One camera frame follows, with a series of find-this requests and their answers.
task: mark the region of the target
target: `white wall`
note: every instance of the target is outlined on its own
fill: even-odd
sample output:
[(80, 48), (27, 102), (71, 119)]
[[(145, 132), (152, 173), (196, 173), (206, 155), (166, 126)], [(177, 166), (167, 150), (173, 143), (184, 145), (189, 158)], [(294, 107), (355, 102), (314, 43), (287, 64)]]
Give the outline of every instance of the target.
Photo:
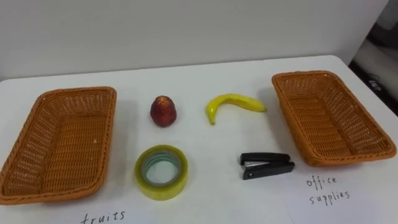
[(387, 0), (0, 0), (0, 79), (298, 55), (349, 62)]

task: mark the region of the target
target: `white table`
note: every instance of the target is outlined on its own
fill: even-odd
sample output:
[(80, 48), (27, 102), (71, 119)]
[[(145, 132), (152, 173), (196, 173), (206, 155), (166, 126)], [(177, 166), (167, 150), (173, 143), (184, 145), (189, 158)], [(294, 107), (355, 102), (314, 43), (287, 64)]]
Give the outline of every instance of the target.
[[(277, 178), (243, 181), (238, 157), (242, 152), (285, 152), (296, 162), (289, 175), (310, 170), (297, 153), (271, 84), (274, 74), (295, 70), (330, 70), (338, 74), (398, 143), (398, 118), (334, 56), (6, 80), (0, 83), (0, 164), (41, 93), (106, 85), (117, 90), (118, 102), (108, 178), (103, 188), (92, 197), (71, 202), (0, 206), (0, 222), (79, 224), (88, 214), (90, 218), (110, 215), (106, 223), (292, 223)], [(205, 105), (224, 93), (259, 98), (268, 112), (253, 113), (225, 105), (218, 112), (216, 125), (210, 126)], [(178, 118), (169, 128), (158, 128), (149, 117), (157, 95), (168, 95), (176, 104)], [(136, 159), (156, 144), (178, 147), (190, 165), (183, 192), (164, 202), (143, 196), (132, 180)], [(377, 219), (378, 223), (395, 223), (396, 170), (398, 157), (331, 172), (366, 181), (373, 197), (378, 198), (378, 207), (386, 214)], [(121, 211), (125, 211), (124, 220), (112, 220), (112, 214)]]

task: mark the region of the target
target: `tape roll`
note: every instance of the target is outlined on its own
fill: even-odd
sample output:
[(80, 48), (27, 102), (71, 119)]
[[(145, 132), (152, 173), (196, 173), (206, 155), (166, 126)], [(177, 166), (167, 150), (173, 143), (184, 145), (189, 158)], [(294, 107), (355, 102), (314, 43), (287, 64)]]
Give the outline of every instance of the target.
[[(177, 174), (166, 183), (155, 183), (147, 178), (147, 172), (154, 164), (167, 161), (174, 164)], [(188, 161), (176, 147), (158, 145), (143, 152), (136, 162), (134, 176), (141, 192), (154, 200), (168, 200), (177, 196), (188, 179)]]

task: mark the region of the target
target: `banana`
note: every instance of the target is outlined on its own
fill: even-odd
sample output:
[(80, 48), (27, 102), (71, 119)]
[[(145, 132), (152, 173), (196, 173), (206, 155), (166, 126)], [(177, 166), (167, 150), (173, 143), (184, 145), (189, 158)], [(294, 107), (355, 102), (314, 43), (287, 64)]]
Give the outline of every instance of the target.
[(212, 99), (206, 106), (207, 117), (209, 119), (210, 124), (214, 125), (216, 123), (215, 116), (217, 109), (220, 105), (229, 103), (236, 106), (240, 106), (244, 109), (255, 111), (255, 112), (263, 112), (266, 111), (266, 107), (261, 103), (261, 101), (256, 100), (254, 98), (243, 96), (234, 93), (228, 93), (225, 95), (217, 96)]

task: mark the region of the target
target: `wicker basket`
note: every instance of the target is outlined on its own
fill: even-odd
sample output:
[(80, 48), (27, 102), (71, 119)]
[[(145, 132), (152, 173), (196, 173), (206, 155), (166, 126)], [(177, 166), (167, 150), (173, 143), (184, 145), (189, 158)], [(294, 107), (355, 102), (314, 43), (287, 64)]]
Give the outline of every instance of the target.
[(310, 166), (394, 157), (396, 146), (345, 84), (328, 71), (272, 77), (294, 142)]
[(116, 91), (54, 90), (39, 96), (0, 173), (0, 203), (81, 198), (105, 180)]

